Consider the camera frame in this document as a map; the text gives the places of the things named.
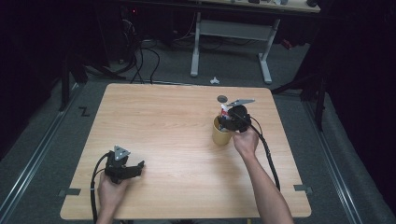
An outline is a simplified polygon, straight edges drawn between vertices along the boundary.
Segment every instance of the hand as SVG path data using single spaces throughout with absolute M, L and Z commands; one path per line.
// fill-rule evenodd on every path
M 231 132 L 231 135 L 233 136 L 233 145 L 242 159 L 255 156 L 259 136 L 251 127 L 248 127 L 243 133 Z
M 96 223 L 111 223 L 124 198 L 128 183 L 128 180 L 123 180 L 119 184 L 114 184 L 108 175 L 101 173 L 98 188 L 101 207 Z

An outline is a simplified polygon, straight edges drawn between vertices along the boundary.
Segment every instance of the person's wrist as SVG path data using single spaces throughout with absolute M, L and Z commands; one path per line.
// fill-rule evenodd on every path
M 108 221 L 113 220 L 116 211 L 117 211 L 116 206 L 109 206 L 109 205 L 101 206 L 99 210 L 99 218 L 104 221 L 101 223 L 107 223 Z
M 244 162 L 254 161 L 257 160 L 256 154 L 254 152 L 248 151 L 242 154 L 242 159 Z

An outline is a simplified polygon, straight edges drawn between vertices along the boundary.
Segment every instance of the wooden table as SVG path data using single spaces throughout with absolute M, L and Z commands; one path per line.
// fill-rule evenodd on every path
M 259 217 L 247 169 L 233 142 L 219 147 L 211 138 L 219 95 L 229 102 L 256 100 L 246 108 L 263 128 L 281 192 L 294 217 L 308 217 L 311 208 L 305 192 L 294 190 L 302 181 L 268 89 L 130 84 L 106 88 L 70 185 L 81 192 L 66 196 L 61 217 L 92 219 L 92 171 L 115 145 L 132 152 L 128 166 L 146 162 L 142 175 L 131 180 L 116 218 Z M 257 154 L 272 177 L 262 144 Z

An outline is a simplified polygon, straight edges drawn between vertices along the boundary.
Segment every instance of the paper cup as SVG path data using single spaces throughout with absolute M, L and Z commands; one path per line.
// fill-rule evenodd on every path
M 219 130 L 218 117 L 213 120 L 213 142 L 219 146 L 227 145 L 230 142 L 231 134 L 229 132 L 222 132 Z

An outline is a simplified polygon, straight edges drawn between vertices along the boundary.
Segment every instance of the white table leg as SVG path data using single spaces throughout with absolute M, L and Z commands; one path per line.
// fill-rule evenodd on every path
M 195 45 L 194 45 L 194 52 L 192 53 L 192 61 L 191 61 L 192 77 L 198 76 L 200 33 L 201 33 L 201 12 L 197 12 L 197 22 L 195 24 Z
M 272 29 L 271 29 L 269 37 L 268 37 L 265 51 L 264 51 L 264 53 L 259 53 L 259 55 L 258 55 L 259 60 L 260 60 L 260 65 L 262 67 L 262 75 L 264 77 L 264 82 L 266 84 L 272 83 L 271 74 L 270 74 L 270 71 L 268 69 L 268 64 L 267 64 L 267 57 L 270 52 L 271 46 L 274 42 L 274 38 L 275 38 L 277 27 L 278 27 L 279 23 L 280 23 L 280 19 L 275 20 L 274 25 L 272 26 Z

